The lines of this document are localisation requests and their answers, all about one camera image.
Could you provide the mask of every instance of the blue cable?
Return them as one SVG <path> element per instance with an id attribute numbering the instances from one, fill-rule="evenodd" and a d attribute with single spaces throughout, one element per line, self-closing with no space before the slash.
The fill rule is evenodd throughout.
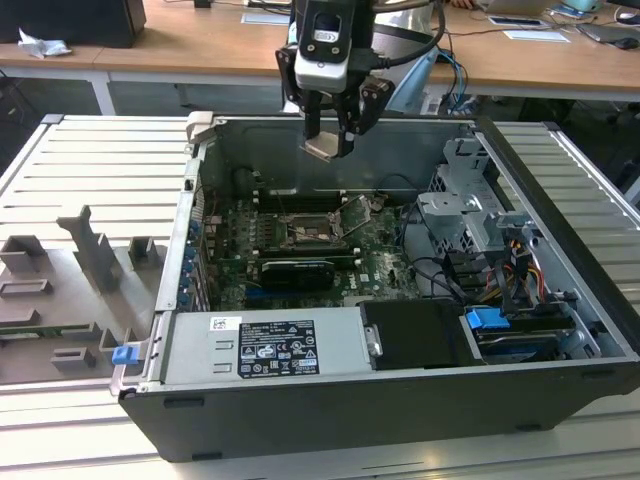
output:
<path id="1" fill-rule="evenodd" d="M 451 58 L 449 55 L 444 53 L 442 50 L 440 50 L 440 55 L 442 55 L 445 58 L 445 60 L 451 63 L 451 66 L 455 69 L 456 75 L 458 76 L 458 92 L 459 93 L 457 95 L 457 100 L 454 98 L 454 100 L 456 100 L 455 104 L 453 105 L 453 107 L 451 107 L 451 111 L 455 111 L 458 107 L 461 106 L 462 95 L 466 90 L 464 86 L 464 76 L 462 75 L 462 69 L 460 68 L 460 64 L 458 62 L 456 62 L 453 58 Z"/>

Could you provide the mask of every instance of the white sticker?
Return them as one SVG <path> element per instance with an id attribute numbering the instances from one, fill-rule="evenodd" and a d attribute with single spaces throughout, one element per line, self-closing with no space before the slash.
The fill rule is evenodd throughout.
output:
<path id="1" fill-rule="evenodd" d="M 211 317 L 209 330 L 240 330 L 242 317 Z"/>

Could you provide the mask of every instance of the white desk leg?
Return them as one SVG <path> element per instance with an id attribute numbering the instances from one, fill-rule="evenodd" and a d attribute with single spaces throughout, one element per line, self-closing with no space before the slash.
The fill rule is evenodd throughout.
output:
<path id="1" fill-rule="evenodd" d="M 629 190 L 624 194 L 627 201 L 634 207 L 640 202 L 640 177 L 633 182 L 633 185 L 629 187 Z"/>
<path id="2" fill-rule="evenodd" d="M 424 89 L 424 101 L 420 108 L 420 115 L 437 115 L 442 103 L 442 97 L 447 94 L 446 85 L 429 85 Z"/>
<path id="3" fill-rule="evenodd" d="M 178 101 L 181 107 L 188 107 L 191 105 L 189 102 L 189 94 L 187 93 L 187 86 L 184 83 L 174 83 L 176 91 L 178 92 Z"/>
<path id="4" fill-rule="evenodd" d="M 93 93 L 98 100 L 100 113 L 102 115 L 116 115 L 116 109 L 113 106 L 111 93 L 109 92 L 109 75 L 105 72 L 95 72 L 91 75 L 91 85 L 93 85 Z"/>

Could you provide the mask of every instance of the wooden desk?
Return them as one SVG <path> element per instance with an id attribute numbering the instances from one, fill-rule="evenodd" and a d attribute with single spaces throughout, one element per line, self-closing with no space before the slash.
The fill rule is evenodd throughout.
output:
<path id="1" fill-rule="evenodd" d="M 596 23 L 611 21 L 613 11 L 605 7 Z M 478 20 L 483 16 L 482 12 L 449 8 L 447 28 L 452 33 L 501 28 Z M 640 98 L 640 49 L 620 50 L 594 42 L 573 27 L 566 30 L 558 31 L 571 43 L 511 40 L 496 32 L 453 36 L 453 47 L 469 72 L 473 92 L 508 96 L 514 89 L 520 93 L 539 90 L 543 95 L 520 96 L 593 99 L 596 95 L 611 100 L 628 93 Z M 446 37 L 440 45 L 449 48 Z M 450 70 L 448 65 L 436 65 L 430 81 L 450 81 Z"/>
<path id="2" fill-rule="evenodd" d="M 240 0 L 229 0 L 240 4 Z M 279 76 L 275 51 L 287 27 L 241 23 L 244 9 L 192 2 L 145 0 L 147 24 L 134 48 L 105 48 L 94 61 L 102 70 Z"/>
<path id="3" fill-rule="evenodd" d="M 194 9 L 189 1 L 145 0 L 147 24 L 131 49 L 73 47 L 74 53 L 38 60 L 15 45 L 0 45 L 0 68 L 17 77 L 74 78 L 93 84 L 103 114 L 114 114 L 111 81 L 177 84 L 278 85 L 274 51 L 287 29 L 241 23 L 244 9 L 214 5 Z M 599 15 L 611 18 L 613 9 Z M 447 7 L 454 33 L 499 29 L 481 12 Z M 454 51 L 469 72 L 469 93 L 640 100 L 640 50 L 622 51 L 573 32 L 571 43 L 510 40 L 502 32 L 454 37 Z M 446 38 L 441 42 L 448 47 Z M 453 79 L 451 67 L 436 65 L 429 90 L 441 94 Z"/>

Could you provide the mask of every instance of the blue plastic tab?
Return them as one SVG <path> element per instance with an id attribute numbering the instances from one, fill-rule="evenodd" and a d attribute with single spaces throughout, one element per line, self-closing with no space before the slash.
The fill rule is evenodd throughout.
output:
<path id="1" fill-rule="evenodd" d="M 467 322 L 476 328 L 509 328 L 509 320 L 502 316 L 499 308 L 472 308 L 467 313 Z"/>
<path id="2" fill-rule="evenodd" d="M 137 345 L 123 345 L 113 350 L 111 363 L 114 365 L 137 365 L 140 347 Z"/>

